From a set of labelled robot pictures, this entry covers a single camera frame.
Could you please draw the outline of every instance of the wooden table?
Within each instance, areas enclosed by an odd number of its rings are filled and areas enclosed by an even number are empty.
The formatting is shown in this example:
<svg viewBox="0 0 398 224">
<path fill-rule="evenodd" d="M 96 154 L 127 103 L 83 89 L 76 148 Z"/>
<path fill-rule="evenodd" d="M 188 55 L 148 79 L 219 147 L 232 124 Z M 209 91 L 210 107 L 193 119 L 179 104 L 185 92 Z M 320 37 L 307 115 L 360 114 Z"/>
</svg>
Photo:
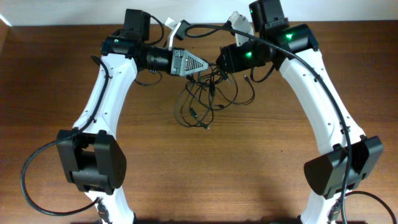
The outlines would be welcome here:
<svg viewBox="0 0 398 224">
<path fill-rule="evenodd" d="M 398 212 L 398 22 L 308 24 L 348 111 L 384 145 L 360 189 Z M 22 197 L 19 174 L 33 150 L 79 117 L 98 72 L 90 55 L 99 55 L 100 43 L 118 27 L 11 27 L 0 58 L 0 223 L 98 219 L 94 208 L 71 217 L 36 212 Z M 160 35 L 158 26 L 150 31 L 152 40 Z M 217 32 L 176 44 L 214 62 L 219 47 L 233 42 L 231 34 Z M 256 69 L 256 77 L 269 66 Z M 244 73 L 236 76 L 242 100 L 251 95 Z M 142 72 L 138 79 L 156 77 Z M 135 83 L 124 102 L 118 126 L 118 143 L 127 157 L 123 186 L 138 218 L 218 222 L 300 215 L 310 193 L 303 165 L 319 153 L 310 123 L 280 73 L 254 84 L 253 104 L 216 113 L 210 130 L 175 122 L 174 104 L 185 82 L 165 76 L 156 86 Z M 39 205 L 51 210 L 90 202 L 65 180 L 55 148 L 30 165 L 27 187 Z M 347 214 L 350 220 L 391 222 L 376 201 L 357 195 L 348 198 Z"/>
</svg>

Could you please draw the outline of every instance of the tangled wires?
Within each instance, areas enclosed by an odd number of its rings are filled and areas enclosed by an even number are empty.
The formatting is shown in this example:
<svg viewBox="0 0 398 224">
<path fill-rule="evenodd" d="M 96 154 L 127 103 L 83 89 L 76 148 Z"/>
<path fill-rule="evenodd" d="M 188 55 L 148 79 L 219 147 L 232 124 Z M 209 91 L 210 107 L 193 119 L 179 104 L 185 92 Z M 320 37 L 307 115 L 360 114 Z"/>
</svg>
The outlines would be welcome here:
<svg viewBox="0 0 398 224">
<path fill-rule="evenodd" d="M 206 75 L 201 75 L 201 73 L 195 75 L 187 76 L 188 82 L 185 84 L 185 88 L 181 91 L 180 95 L 178 96 L 178 100 L 174 107 L 174 116 L 177 122 L 187 128 L 205 128 L 208 129 L 209 125 L 214 121 L 214 112 L 223 110 L 230 105 L 249 105 L 254 101 L 254 97 L 256 96 L 254 92 L 254 88 L 247 76 L 244 75 L 244 79 L 250 85 L 252 90 L 252 96 L 250 99 L 244 102 L 236 102 L 236 98 L 238 97 L 238 83 L 233 74 L 227 74 L 226 72 L 220 70 L 220 68 L 213 63 L 209 63 L 209 68 L 211 69 L 211 73 Z M 232 100 L 228 99 L 225 94 L 218 88 L 218 85 L 223 81 L 229 80 L 229 76 L 232 78 L 233 83 L 235 85 L 235 95 Z M 184 93 L 187 92 L 188 95 L 182 102 L 182 98 Z M 207 97 L 204 100 L 203 95 L 207 92 Z M 226 105 L 216 104 L 215 103 L 215 96 L 220 94 L 220 96 L 227 101 Z M 204 115 L 199 116 L 197 112 L 193 109 L 193 102 L 199 103 L 199 105 L 205 109 Z M 189 122 L 189 119 L 185 116 L 184 112 L 186 110 L 186 105 L 188 104 L 188 111 L 190 117 L 194 120 L 194 122 Z"/>
</svg>

